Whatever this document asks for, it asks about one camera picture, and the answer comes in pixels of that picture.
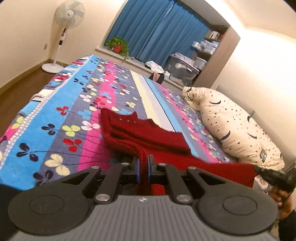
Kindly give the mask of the right hand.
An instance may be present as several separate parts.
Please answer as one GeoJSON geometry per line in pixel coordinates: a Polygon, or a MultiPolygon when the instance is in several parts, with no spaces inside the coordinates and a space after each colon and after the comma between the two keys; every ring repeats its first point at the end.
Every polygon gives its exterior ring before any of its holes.
{"type": "Polygon", "coordinates": [[[278,220],[287,218],[293,210],[291,193],[281,190],[278,186],[273,186],[269,196],[278,206],[278,220]]]}

